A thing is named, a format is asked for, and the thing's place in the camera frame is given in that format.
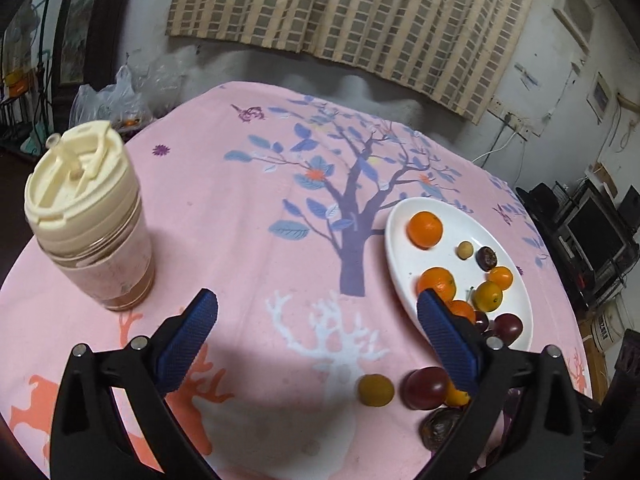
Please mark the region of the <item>small dark plum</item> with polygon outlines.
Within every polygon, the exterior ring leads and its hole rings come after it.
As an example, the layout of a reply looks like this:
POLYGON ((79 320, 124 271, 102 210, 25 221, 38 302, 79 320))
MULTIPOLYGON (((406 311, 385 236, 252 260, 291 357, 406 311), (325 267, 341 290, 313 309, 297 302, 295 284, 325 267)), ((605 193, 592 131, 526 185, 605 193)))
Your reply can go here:
POLYGON ((484 334, 489 327, 489 318, 483 311, 475 311, 475 327, 480 334, 484 334))

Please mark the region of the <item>large dark plum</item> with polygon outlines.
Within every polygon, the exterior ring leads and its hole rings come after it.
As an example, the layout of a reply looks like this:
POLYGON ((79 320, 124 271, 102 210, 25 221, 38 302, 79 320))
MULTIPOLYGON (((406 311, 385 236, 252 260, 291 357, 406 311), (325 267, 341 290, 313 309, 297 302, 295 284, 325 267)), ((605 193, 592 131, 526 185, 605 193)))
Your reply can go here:
POLYGON ((523 333, 523 322, 515 314, 503 313, 494 319, 494 335, 510 346, 523 333))

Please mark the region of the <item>large orange mandarin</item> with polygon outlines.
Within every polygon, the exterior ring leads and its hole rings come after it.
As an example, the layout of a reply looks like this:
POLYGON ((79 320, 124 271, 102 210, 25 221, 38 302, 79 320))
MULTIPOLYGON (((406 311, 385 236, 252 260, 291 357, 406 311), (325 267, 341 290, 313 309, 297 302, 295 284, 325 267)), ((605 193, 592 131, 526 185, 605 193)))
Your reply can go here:
POLYGON ((449 311, 460 318, 466 318, 472 324, 476 322, 476 314, 474 308, 464 300, 451 300, 447 302, 449 311))

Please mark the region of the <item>yellow orange tomato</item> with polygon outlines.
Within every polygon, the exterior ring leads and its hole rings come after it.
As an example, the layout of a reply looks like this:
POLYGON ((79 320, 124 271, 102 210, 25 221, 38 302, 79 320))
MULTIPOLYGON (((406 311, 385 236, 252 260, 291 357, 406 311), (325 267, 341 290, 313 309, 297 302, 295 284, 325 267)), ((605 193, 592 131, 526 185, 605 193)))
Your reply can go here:
POLYGON ((485 313, 494 312, 501 306, 503 290, 494 282, 486 281, 472 295, 472 304, 477 310, 485 313))

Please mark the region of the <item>dark wrinkled passion fruit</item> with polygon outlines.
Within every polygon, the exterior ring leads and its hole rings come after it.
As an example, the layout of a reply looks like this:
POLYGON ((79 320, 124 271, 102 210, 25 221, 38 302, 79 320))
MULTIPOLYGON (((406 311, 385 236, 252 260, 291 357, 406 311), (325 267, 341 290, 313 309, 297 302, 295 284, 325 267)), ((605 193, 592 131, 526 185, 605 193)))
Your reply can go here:
POLYGON ((489 272, 497 266, 498 257, 492 248, 483 246, 477 249, 475 261, 484 272, 489 272))

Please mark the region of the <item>small yellow green fruit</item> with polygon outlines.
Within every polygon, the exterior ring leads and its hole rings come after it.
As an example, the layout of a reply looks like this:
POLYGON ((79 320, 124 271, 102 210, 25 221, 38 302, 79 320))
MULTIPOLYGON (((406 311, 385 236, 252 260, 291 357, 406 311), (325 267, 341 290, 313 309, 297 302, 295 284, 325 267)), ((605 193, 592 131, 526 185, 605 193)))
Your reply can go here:
POLYGON ((474 255, 474 246, 468 240, 461 242, 456 248, 456 254, 461 260, 466 260, 474 255))

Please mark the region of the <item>white plastic bucket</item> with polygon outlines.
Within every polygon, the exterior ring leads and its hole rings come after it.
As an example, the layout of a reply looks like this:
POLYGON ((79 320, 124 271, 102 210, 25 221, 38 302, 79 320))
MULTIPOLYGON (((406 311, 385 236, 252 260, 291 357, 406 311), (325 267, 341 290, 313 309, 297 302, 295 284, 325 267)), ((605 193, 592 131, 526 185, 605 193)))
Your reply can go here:
POLYGON ((626 330, 633 329, 634 321, 621 294, 601 304, 591 321, 591 336, 601 353, 607 352, 614 344, 622 341, 626 330))

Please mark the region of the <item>white oval plate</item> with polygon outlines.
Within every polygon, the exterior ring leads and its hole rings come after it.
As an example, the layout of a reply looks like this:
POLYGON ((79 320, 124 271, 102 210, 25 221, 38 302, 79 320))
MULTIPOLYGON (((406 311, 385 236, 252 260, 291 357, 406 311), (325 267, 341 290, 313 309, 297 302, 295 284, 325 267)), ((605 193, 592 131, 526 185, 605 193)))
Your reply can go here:
POLYGON ((486 280, 486 273, 473 257, 462 260, 457 256, 456 248, 462 242, 470 242, 476 249, 483 246, 491 248, 496 253, 500 266, 506 266, 512 272, 513 283, 503 293, 501 306, 488 316, 495 318, 503 313, 518 316, 523 322, 523 331, 511 347, 515 350, 532 348, 532 304, 515 263, 480 222, 462 210, 434 198, 407 198, 392 208, 386 220, 384 243, 388 270, 397 296, 411 322, 415 326, 420 325, 416 314, 416 285, 420 275, 427 269, 441 266, 449 271, 454 277, 457 298, 460 300, 469 299, 472 290, 486 280), (433 248, 419 248, 407 234, 410 219, 421 211, 431 212, 444 225, 442 239, 433 248))

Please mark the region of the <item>computer monitor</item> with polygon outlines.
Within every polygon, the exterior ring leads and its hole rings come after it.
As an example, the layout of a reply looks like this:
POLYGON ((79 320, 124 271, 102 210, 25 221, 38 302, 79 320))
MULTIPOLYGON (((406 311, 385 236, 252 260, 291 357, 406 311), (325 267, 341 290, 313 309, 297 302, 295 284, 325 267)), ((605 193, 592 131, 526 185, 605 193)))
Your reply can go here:
POLYGON ((601 272, 625 249, 620 230, 593 197, 580 203, 566 226, 594 273, 601 272))

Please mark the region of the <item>black hat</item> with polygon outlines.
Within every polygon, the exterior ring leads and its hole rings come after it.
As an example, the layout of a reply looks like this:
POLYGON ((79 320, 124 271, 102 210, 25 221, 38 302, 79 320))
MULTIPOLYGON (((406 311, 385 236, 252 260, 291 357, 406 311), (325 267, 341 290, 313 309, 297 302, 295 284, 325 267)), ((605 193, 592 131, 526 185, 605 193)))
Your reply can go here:
POLYGON ((559 199, 545 183, 539 183, 529 191, 518 186, 515 193, 524 208, 538 217, 552 218, 560 209, 559 199))

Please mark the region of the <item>cream lid drink cup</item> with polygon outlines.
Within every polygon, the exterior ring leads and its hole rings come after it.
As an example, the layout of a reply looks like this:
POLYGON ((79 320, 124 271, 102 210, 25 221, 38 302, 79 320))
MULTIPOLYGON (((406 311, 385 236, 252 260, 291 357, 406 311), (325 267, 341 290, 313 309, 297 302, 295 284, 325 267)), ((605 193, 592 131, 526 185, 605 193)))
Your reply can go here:
POLYGON ((140 182, 120 134, 94 120, 47 138, 27 178, 24 211, 41 250, 104 308, 134 308, 155 266, 140 182))

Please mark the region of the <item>pink deer tablecloth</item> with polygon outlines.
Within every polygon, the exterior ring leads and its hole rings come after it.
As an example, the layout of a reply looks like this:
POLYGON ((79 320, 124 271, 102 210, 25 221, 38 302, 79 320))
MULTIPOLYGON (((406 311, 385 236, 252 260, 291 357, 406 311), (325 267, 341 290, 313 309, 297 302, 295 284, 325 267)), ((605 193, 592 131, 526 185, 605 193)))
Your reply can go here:
POLYGON ((73 345, 149 335, 202 288, 219 318, 168 398, 227 479, 411 479, 421 414, 367 408, 358 379, 429 366, 387 271, 393 206, 428 196, 506 248, 533 307, 532 347, 557 344, 590 391, 574 313, 548 249, 506 181, 398 122, 265 84, 229 82, 128 143, 155 282, 128 313, 99 306, 26 245, 1 289, 1 413, 39 472, 73 345))

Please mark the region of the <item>plastic bag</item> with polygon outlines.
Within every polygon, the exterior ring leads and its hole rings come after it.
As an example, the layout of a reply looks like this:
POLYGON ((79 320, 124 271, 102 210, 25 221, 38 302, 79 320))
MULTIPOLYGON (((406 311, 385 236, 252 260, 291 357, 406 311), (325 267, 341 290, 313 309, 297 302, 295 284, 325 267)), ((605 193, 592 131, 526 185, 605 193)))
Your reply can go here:
POLYGON ((139 130, 149 125, 153 114, 141 93, 134 90, 132 73, 127 65, 119 67, 114 84, 96 91, 82 84, 70 109, 70 127, 86 122, 109 122, 118 132, 139 130))

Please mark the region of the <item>striped beige curtain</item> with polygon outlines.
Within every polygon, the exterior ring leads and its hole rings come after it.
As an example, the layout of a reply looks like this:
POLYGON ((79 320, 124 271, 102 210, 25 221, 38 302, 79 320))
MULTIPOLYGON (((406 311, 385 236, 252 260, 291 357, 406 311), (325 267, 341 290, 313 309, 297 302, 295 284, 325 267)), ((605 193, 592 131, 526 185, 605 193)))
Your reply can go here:
POLYGON ((171 37, 305 53, 486 112, 533 0, 171 0, 171 37))

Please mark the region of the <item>wall power sockets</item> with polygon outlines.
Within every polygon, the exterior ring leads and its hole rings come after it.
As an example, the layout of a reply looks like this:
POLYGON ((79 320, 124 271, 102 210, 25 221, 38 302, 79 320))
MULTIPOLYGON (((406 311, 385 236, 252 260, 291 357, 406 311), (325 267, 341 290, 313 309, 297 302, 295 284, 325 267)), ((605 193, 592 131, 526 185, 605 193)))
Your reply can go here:
POLYGON ((511 128, 525 142, 529 140, 530 129, 523 117, 518 116, 512 110, 508 110, 498 96, 493 96, 487 107, 489 114, 500 119, 504 124, 511 128))

